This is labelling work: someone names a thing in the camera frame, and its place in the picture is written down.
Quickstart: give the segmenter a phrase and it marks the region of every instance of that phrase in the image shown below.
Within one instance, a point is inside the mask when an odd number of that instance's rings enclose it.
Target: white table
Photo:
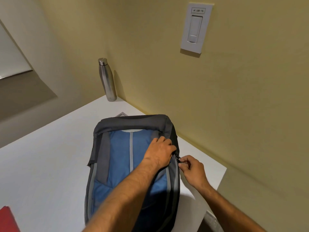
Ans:
[[[0,208],[9,206],[21,232],[80,232],[93,130],[103,118],[142,115],[127,102],[103,96],[0,149]],[[180,156],[201,161],[217,189],[226,168],[178,138]],[[181,172],[173,231],[197,231],[207,204]]]

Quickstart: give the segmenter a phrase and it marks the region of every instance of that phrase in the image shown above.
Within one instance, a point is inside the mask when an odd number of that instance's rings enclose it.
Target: hand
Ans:
[[[191,186],[198,191],[204,187],[211,187],[205,174],[204,165],[201,162],[190,155],[181,157],[179,161],[181,163],[178,166]]]
[[[150,143],[145,155],[145,161],[150,160],[156,164],[158,170],[168,166],[172,157],[172,152],[176,150],[176,147],[172,145],[170,139],[165,139],[161,136],[159,139],[154,138]]]

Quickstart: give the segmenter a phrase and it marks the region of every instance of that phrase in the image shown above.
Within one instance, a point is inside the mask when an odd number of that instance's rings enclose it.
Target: forearm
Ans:
[[[84,232],[132,231],[157,171],[156,165],[143,160],[105,199]]]
[[[223,198],[211,186],[201,187],[198,191],[207,201],[224,231],[265,231],[251,218]]]

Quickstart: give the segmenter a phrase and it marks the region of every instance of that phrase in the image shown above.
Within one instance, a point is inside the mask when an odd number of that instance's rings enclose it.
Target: yellow wall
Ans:
[[[87,101],[106,57],[120,97],[236,168],[222,194],[268,230],[309,229],[309,0],[40,1]],[[215,3],[199,58],[180,51],[189,1]]]

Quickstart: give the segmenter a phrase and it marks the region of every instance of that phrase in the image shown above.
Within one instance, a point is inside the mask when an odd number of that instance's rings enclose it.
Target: label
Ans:
[[[197,8],[197,7],[192,7],[191,13],[195,14],[204,14],[206,11],[206,8]]]

